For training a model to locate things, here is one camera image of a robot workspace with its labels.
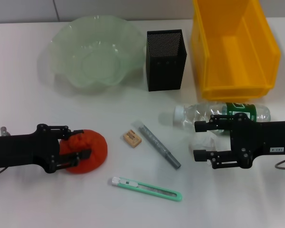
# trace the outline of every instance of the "mesh pen holder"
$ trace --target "mesh pen holder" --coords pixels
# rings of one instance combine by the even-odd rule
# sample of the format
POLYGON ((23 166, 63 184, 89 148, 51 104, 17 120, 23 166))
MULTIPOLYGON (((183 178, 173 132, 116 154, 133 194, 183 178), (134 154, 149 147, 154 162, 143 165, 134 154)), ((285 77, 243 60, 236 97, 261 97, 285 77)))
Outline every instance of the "mesh pen holder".
POLYGON ((146 74, 149 91, 180 89, 186 57, 181 29, 148 31, 146 74))

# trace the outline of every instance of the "white table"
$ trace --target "white table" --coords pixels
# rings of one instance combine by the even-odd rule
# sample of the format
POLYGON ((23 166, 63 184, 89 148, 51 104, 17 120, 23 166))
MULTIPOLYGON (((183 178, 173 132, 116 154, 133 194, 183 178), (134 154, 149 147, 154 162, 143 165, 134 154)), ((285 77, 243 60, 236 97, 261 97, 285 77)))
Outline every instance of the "white table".
MULTIPOLYGON (((283 56, 276 87, 258 103, 273 120, 285 120, 285 18, 268 19, 283 56)), ((182 29, 189 53, 191 20, 135 21, 148 30, 182 29)), ((36 165, 0 175, 0 228, 44 227, 285 227, 285 171, 274 164, 285 156, 261 157, 249 170, 213 170, 194 162, 192 135, 175 130, 177 104, 197 102, 190 55, 180 91, 147 91, 134 77, 102 92, 80 94, 54 80, 46 45, 65 23, 0 24, 0 127, 26 134, 39 123, 91 129, 108 143, 106 162, 85 175, 46 174, 36 165), (146 141, 130 148, 121 135, 141 120, 182 164, 175 171, 146 141), (121 176, 183 194, 174 202, 108 184, 121 176)))

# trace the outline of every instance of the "translucent bowl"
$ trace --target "translucent bowl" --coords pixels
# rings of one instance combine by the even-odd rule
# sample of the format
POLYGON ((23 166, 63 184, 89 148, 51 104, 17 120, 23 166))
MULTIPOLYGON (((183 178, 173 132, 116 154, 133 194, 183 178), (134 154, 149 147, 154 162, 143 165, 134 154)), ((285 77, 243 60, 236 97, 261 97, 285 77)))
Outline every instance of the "translucent bowl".
POLYGON ((83 17, 70 22, 49 44, 50 67, 78 88, 100 82, 118 84, 143 67, 146 38, 130 22, 113 16, 83 17))

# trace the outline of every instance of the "eraser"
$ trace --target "eraser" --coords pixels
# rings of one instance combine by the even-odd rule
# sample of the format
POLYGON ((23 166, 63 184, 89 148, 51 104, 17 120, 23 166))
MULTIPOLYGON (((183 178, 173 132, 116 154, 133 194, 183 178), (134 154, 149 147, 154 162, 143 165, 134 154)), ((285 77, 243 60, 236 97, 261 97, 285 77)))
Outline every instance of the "eraser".
POLYGON ((138 146, 138 144, 140 144, 142 142, 141 137, 139 137, 134 131, 129 130, 127 133, 125 133, 123 135, 125 141, 132 146, 133 148, 135 148, 136 146, 138 146))

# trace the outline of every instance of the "yellow storage box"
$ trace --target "yellow storage box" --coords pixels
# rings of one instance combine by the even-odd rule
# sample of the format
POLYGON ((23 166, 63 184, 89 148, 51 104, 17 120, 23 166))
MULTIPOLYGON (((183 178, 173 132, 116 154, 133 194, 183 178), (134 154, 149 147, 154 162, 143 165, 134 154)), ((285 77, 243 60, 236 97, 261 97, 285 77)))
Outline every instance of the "yellow storage box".
POLYGON ((258 0, 193 0, 191 43, 202 97, 245 101, 275 85, 281 53, 258 0))

